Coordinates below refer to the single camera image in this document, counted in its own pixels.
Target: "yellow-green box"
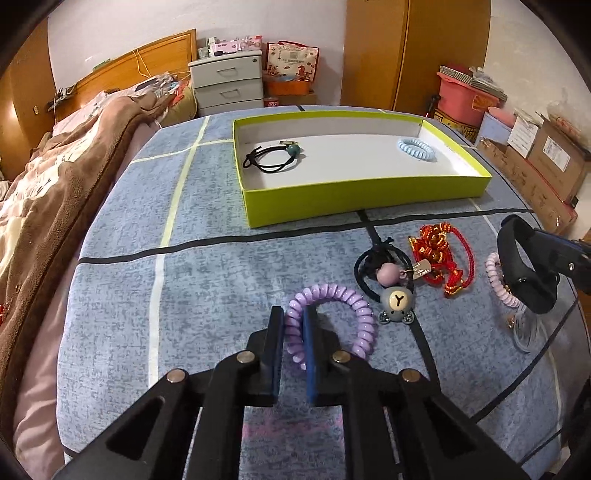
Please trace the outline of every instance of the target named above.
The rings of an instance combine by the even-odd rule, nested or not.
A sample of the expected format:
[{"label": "yellow-green box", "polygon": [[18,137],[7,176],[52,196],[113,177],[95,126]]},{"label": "yellow-green box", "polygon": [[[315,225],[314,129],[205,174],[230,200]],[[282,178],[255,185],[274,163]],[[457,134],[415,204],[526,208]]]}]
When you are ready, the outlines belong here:
[{"label": "yellow-green box", "polygon": [[[400,138],[426,141],[437,154],[425,162],[396,147]],[[254,147],[297,141],[303,149],[287,171],[244,169]],[[236,168],[252,228],[334,213],[481,196],[491,175],[456,141],[403,113],[311,111],[238,119],[233,125]],[[285,152],[261,158],[282,163]]]}]

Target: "red can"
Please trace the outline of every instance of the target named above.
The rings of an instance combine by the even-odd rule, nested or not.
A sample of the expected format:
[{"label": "red can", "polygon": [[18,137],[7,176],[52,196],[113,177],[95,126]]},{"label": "red can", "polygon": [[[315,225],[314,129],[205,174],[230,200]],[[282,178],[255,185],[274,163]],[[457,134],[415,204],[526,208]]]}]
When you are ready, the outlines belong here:
[{"label": "red can", "polygon": [[279,99],[277,97],[267,97],[263,102],[265,102],[265,106],[279,106]]}]

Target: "wooden headboard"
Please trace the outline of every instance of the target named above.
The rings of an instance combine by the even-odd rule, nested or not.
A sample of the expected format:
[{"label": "wooden headboard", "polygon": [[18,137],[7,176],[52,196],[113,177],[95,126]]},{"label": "wooden headboard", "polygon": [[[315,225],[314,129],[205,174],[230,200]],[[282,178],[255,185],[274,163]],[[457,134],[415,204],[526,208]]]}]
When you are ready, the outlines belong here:
[{"label": "wooden headboard", "polygon": [[197,60],[195,29],[148,43],[111,60],[78,81],[74,96],[57,107],[57,116],[60,119],[67,117],[103,90],[123,90],[146,80],[139,72],[148,76],[164,72],[178,73],[181,78],[187,76],[187,65],[193,60]]}]

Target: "wooden wardrobe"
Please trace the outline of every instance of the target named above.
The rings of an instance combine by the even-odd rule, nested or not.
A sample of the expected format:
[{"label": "wooden wardrobe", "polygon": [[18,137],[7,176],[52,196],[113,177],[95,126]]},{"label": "wooden wardrobe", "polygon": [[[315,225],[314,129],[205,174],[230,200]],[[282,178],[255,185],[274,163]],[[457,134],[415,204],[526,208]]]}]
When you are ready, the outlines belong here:
[{"label": "wooden wardrobe", "polygon": [[341,105],[425,115],[439,65],[484,65],[491,0],[348,0]]}]

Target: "metal screw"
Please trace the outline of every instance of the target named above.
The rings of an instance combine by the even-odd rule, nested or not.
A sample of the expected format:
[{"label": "metal screw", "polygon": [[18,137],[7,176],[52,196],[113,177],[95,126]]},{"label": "metal screw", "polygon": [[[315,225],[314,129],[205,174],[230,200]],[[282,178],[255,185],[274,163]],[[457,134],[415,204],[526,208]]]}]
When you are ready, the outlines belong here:
[{"label": "metal screw", "polygon": [[345,352],[344,350],[337,350],[335,353],[333,353],[333,360],[338,364],[345,364],[351,360],[351,354],[349,352]]},{"label": "metal screw", "polygon": [[182,382],[186,376],[187,374],[180,368],[175,368],[166,374],[166,380],[171,383],[179,383]]},{"label": "metal screw", "polygon": [[421,380],[421,374],[414,368],[406,368],[402,370],[402,379],[405,382],[415,383]]},{"label": "metal screw", "polygon": [[250,350],[244,350],[237,354],[236,360],[238,360],[242,364],[249,364],[255,359],[255,354],[252,353]]}]

